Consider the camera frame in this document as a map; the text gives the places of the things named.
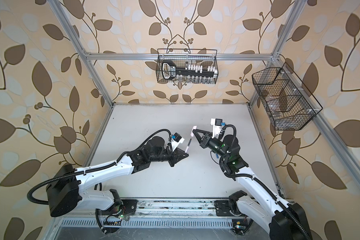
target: black wire basket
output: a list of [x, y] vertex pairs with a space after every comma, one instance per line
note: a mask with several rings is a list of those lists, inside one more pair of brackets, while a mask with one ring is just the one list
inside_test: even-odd
[[[254, 88], [275, 130], [301, 130], [322, 110], [321, 104], [297, 74], [302, 85], [296, 86], [292, 82], [288, 76], [292, 73], [293, 70], [284, 64], [281, 68], [266, 68], [252, 74]], [[312, 106], [301, 91], [305, 91], [308, 97], [312, 96], [319, 106]]]
[[217, 50], [159, 48], [156, 76], [158, 83], [216, 84], [219, 75]]

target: patterned wallpaper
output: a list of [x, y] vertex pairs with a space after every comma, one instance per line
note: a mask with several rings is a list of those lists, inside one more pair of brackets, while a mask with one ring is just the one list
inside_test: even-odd
[[43, 234], [48, 206], [28, 190], [81, 166], [108, 110], [45, 2], [0, 0], [0, 239]]
[[360, 161], [360, 0], [306, 6], [281, 58], [314, 91], [324, 116]]
[[271, 53], [293, 3], [61, 0], [86, 51], [93, 53], [149, 53], [151, 48]]

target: white leaf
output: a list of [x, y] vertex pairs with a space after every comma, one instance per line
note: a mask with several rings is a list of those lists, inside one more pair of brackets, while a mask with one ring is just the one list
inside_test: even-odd
[[120, 27], [118, 27], [117, 25], [113, 24], [112, 27], [110, 28], [110, 32], [117, 35], [117, 34], [121, 34], [121, 30]]
[[340, 12], [348, 12], [352, 13], [356, 10], [356, 8], [360, 5], [360, 0], [345, 0], [344, 3], [339, 7], [337, 10], [338, 13]]
[[327, 96], [332, 97], [340, 92], [341, 89], [341, 80], [340, 78], [335, 78], [332, 80], [331, 84], [329, 84], [327, 88]]
[[1, 158], [1, 166], [5, 170], [11, 170], [19, 161], [19, 155], [15, 152], [5, 152]]
[[45, 50], [50, 50], [52, 47], [52, 42], [49, 38], [40, 38], [40, 43]]
[[235, 31], [234, 31], [234, 33], [235, 34], [242, 34], [242, 33], [244, 33], [245, 32], [245, 27], [244, 27], [244, 25], [243, 24], [239, 24], [239, 25], [237, 25], [237, 27], [235, 28]]
[[332, 110], [332, 108], [324, 108], [323, 109], [324, 116], [328, 119], [338, 120], [339, 118], [336, 116], [336, 113]]
[[360, 63], [360, 53], [357, 49], [353, 50], [349, 57], [347, 68], [354, 71]]
[[265, 32], [266, 32], [266, 33], [271, 33], [271, 32], [273, 32], [275, 29], [276, 29], [275, 24], [274, 24], [274, 23], [270, 23], [270, 24], [268, 25], [268, 27], [265, 29]]
[[24, 106], [17, 106], [12, 111], [12, 114], [10, 115], [10, 118], [24, 117], [25, 114], [27, 114], [27, 108], [24, 107]]
[[8, 76], [6, 82], [7, 89], [9, 91], [21, 96], [21, 94], [23, 93], [23, 89], [21, 88], [21, 84], [16, 79], [14, 79], [14, 77]]
[[110, 4], [112, 4], [114, 7], [117, 7], [117, 0], [109, 0]]
[[227, 6], [224, 6], [223, 10], [224, 10], [224, 15], [225, 16], [230, 16], [231, 15], [231, 12], [229, 11], [229, 8]]
[[228, 86], [228, 82], [221, 82], [217, 85], [218, 89], [224, 89]]
[[129, 47], [126, 46], [120, 46], [120, 47], [123, 53], [133, 53], [133, 51]]
[[112, 18], [121, 21], [120, 14], [115, 8], [107, 7], [107, 11]]
[[238, 9], [235, 13], [234, 20], [238, 20], [238, 19], [242, 18], [246, 12], [247, 12], [247, 6], [244, 6], [240, 9]]
[[143, 89], [143, 85], [141, 83], [138, 82], [132, 82], [132, 86], [136, 89]]
[[41, 62], [45, 62], [47, 58], [44, 56], [44, 54], [38, 49], [38, 48], [31, 48], [29, 50], [29, 54], [36, 60], [39, 60]]
[[309, 51], [311, 49], [312, 41], [310, 39], [306, 39], [302, 42], [302, 49], [304, 51]]
[[146, 81], [144, 82], [144, 85], [147, 87], [147, 88], [153, 88], [156, 83], [155, 82], [152, 82], [152, 81]]
[[327, 16], [326, 15], [319, 15], [315, 18], [315, 33], [320, 33], [324, 28], [327, 26]]
[[136, 31], [133, 34], [133, 39], [135, 40], [135, 43], [140, 43], [141, 42], [141, 33], [140, 33], [140, 31]]
[[315, 49], [311, 52], [311, 54], [305, 60], [306, 63], [312, 63], [320, 58], [321, 51], [319, 49]]
[[59, 93], [63, 98], [66, 98], [69, 95], [69, 89], [66, 87], [59, 88]]
[[216, 94], [215, 94], [215, 98], [219, 98], [219, 97], [221, 97], [221, 95], [223, 94], [223, 92], [222, 91], [218, 91], [218, 92], [216, 92]]
[[344, 166], [341, 164], [341, 162], [336, 157], [336, 155], [332, 155], [329, 158], [329, 161], [331, 162], [332, 168], [333, 168], [333, 170], [335, 170], [335, 172], [340, 174], [344, 171]]
[[330, 203], [328, 202], [327, 200], [319, 197], [319, 196], [315, 196], [317, 201], [319, 202], [319, 204], [324, 208], [324, 209], [327, 209], [328, 211], [331, 211], [331, 212], [336, 212], [336, 209], [335, 207]]
[[127, 42], [126, 42], [124, 39], [122, 39], [122, 38], [117, 38], [117, 41], [119, 41], [119, 43], [122, 44], [122, 45], [126, 45], [126, 44], [127, 44]]
[[130, 70], [129, 72], [130, 72], [130, 74], [131, 74], [132, 77], [134, 77], [134, 78], [141, 78], [141, 75], [140, 75], [139, 71], [136, 71], [136, 70], [132, 69], [132, 70]]
[[211, 15], [215, 21], [217, 21], [217, 22], [223, 21], [223, 15], [221, 14], [221, 12], [219, 10], [212, 10]]
[[321, 39], [322, 44], [329, 46], [336, 42], [344, 33], [343, 26], [333, 26], [328, 29]]
[[218, 30], [215, 31], [215, 41], [217, 43], [221, 43], [221, 41], [223, 40], [223, 34], [221, 32], [219, 32]]
[[351, 92], [344, 92], [339, 95], [335, 104], [338, 107], [345, 107], [352, 103], [357, 98], [357, 94]]
[[19, 44], [25, 44], [28, 42], [28, 35], [25, 33], [23, 29], [15, 25], [7, 25], [3, 28], [4, 33], [13, 41]]
[[23, 23], [29, 31], [37, 31], [39, 29], [38, 19], [33, 14], [25, 13], [23, 15]]
[[153, 70], [150, 69], [149, 67], [145, 67], [145, 68], [144, 68], [144, 73], [145, 73], [146, 75], [151, 75], [151, 74], [153, 73]]
[[11, 96], [3, 91], [0, 91], [0, 104], [9, 105], [13, 103]]

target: wire basket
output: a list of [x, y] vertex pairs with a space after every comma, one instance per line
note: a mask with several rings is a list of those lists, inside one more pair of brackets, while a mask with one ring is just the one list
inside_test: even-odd
[[[290, 70], [284, 64], [281, 68], [266, 68], [252, 74], [254, 88], [275, 130], [301, 130], [322, 110], [321, 104], [297, 75], [302, 86], [296, 87], [291, 81]], [[312, 106], [301, 91], [312, 96], [320, 107]]]
[[159, 48], [157, 82], [216, 84], [219, 75], [216, 54], [217, 50], [212, 49]]

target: wall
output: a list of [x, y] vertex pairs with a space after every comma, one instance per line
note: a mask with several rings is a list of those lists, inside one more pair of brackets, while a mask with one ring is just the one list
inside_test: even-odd
[[[44, 3], [0, 0], [0, 239], [41, 237], [49, 209], [28, 190], [82, 165], [108, 110]], [[35, 196], [46, 199], [43, 188]]]

